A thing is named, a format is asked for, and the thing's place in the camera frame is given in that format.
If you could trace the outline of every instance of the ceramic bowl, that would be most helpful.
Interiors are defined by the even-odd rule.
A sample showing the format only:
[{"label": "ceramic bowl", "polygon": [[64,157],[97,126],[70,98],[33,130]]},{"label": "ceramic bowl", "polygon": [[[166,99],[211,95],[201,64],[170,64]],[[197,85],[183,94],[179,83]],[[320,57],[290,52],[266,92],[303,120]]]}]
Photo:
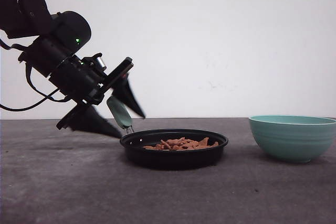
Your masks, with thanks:
[{"label": "ceramic bowl", "polygon": [[260,148],[289,162],[306,163],[324,153],[336,138],[336,120],[310,116],[259,115],[249,118]]}]

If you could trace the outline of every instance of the cooked food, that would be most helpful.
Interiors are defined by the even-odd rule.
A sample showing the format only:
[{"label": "cooked food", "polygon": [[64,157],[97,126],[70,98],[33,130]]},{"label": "cooked food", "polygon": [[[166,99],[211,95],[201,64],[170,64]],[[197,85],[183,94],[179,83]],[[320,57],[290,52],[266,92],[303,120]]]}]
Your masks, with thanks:
[{"label": "cooked food", "polygon": [[158,150],[158,151],[189,151],[189,150],[200,150],[218,146],[218,142],[215,142],[213,145],[208,145],[208,140],[209,137],[205,137],[201,141],[194,141],[182,137],[180,139],[168,139],[166,141],[161,140],[160,144],[156,144],[155,146],[146,145],[143,148],[147,150]]}]

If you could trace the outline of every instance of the black bowl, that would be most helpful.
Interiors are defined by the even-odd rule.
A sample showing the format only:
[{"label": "black bowl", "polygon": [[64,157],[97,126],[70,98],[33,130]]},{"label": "black bowl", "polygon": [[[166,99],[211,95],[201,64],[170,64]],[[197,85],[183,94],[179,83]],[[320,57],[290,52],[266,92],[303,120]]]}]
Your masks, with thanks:
[{"label": "black bowl", "polygon": [[[146,150],[145,145],[155,145],[160,140],[189,138],[201,141],[209,137],[208,144],[218,142],[218,146],[190,151]],[[125,135],[120,140],[126,156],[134,163],[158,169],[190,169],[214,165],[221,158],[223,148],[228,143],[227,137],[210,131],[189,129],[160,129],[140,131]]]}]

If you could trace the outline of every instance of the black cable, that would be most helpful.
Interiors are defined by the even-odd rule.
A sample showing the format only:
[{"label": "black cable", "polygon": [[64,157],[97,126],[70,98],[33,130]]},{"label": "black cable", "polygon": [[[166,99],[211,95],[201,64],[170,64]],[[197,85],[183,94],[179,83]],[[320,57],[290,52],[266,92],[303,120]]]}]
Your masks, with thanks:
[{"label": "black cable", "polygon": [[[49,96],[55,94],[59,89],[54,90],[52,93],[49,94]],[[41,103],[43,103],[44,101],[46,101],[47,98],[43,98],[42,100],[40,100],[39,102],[33,104],[32,106],[26,107],[26,108],[22,108],[22,109],[11,109],[8,108],[6,106],[3,106],[2,104],[0,104],[0,108],[4,109],[4,110],[8,110],[8,111],[13,111],[13,112],[18,112],[18,111],[26,111],[26,110],[30,110],[32,108],[35,108],[36,106],[40,105]]]},{"label": "black cable", "polygon": [[20,44],[12,44],[11,46],[9,46],[6,43],[4,43],[1,39],[0,39],[0,46],[6,50],[17,49],[20,51],[25,51],[27,49],[27,47],[22,46]]},{"label": "black cable", "polygon": [[29,86],[34,89],[37,93],[39,93],[40,95],[43,95],[46,99],[49,99],[50,101],[53,101],[53,102],[67,102],[70,100],[69,97],[65,97],[64,99],[61,99],[61,100],[55,100],[53,97],[51,97],[50,95],[46,95],[42,92],[40,92],[39,90],[37,90],[35,88],[35,86],[33,85],[33,83],[31,82],[31,79],[30,79],[30,74],[32,73],[32,66],[29,64],[29,63],[26,63],[26,80],[29,84]]}]

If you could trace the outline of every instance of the gray table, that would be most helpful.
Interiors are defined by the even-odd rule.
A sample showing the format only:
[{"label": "gray table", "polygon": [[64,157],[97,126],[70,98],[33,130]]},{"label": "gray table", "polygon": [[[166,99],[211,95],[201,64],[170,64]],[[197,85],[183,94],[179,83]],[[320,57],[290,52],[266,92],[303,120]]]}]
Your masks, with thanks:
[{"label": "gray table", "polygon": [[308,164],[266,156],[247,119],[135,120],[229,138],[216,166],[137,167],[119,141],[58,131],[55,120],[1,121],[1,224],[336,223],[336,145]]}]

